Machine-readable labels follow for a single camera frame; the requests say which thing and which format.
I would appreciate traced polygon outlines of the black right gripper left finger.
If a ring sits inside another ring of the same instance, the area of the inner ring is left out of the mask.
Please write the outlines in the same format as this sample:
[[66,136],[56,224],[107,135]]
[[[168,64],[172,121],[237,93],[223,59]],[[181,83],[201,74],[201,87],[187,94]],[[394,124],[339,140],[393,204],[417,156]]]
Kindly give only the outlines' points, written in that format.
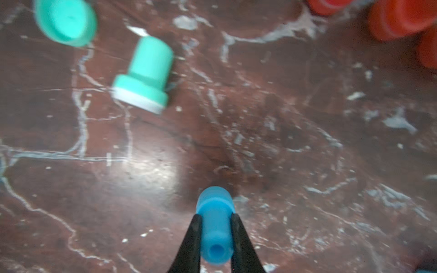
[[168,273],[200,273],[202,224],[194,215]]

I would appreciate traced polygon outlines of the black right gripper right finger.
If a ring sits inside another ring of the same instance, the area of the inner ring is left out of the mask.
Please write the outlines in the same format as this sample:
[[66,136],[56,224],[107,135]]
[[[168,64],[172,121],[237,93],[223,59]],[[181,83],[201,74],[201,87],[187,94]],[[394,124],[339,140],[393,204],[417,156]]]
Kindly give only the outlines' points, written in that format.
[[266,273],[250,241],[240,216],[231,215],[234,253],[231,258],[233,273]]

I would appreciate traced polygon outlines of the red stamp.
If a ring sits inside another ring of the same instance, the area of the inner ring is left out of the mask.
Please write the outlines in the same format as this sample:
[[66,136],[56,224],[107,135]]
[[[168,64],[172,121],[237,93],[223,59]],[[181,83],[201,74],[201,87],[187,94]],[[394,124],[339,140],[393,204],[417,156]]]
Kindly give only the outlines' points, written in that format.
[[426,68],[437,69],[437,26],[432,26],[421,36],[417,59]]
[[307,0],[309,8],[316,14],[330,16],[351,4],[353,0]]
[[389,41],[419,33],[437,20],[436,1],[376,1],[368,16],[374,38]]

